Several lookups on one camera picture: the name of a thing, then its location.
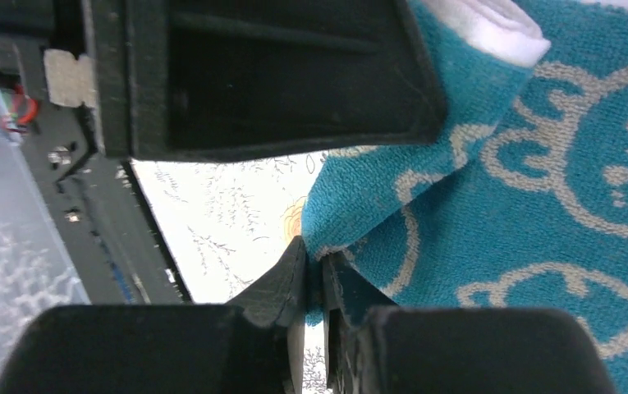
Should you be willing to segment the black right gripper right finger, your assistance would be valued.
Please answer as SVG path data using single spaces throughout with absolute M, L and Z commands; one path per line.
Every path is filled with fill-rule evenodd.
M 555 309 L 397 305 L 342 253 L 321 261 L 335 393 L 613 393 L 594 344 Z

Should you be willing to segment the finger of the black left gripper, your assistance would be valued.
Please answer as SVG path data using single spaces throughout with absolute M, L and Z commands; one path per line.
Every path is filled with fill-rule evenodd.
M 446 117 L 405 1 L 129 1 L 126 11 L 134 158 L 430 144 Z

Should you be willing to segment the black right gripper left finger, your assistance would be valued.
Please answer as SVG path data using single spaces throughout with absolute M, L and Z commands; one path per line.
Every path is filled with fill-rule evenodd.
M 224 304 L 66 305 L 36 318 L 0 393 L 299 393 L 305 243 Z

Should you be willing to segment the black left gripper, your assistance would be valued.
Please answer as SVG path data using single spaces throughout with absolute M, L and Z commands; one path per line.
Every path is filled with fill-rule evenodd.
M 127 1 L 0 1 L 0 88 L 39 184 L 128 177 L 130 15 Z

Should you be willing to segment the teal bunny pattern towel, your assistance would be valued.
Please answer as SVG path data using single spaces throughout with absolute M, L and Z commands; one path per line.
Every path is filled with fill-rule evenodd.
M 628 1 L 413 1 L 430 146 L 334 149 L 302 236 L 413 306 L 573 314 L 628 393 Z

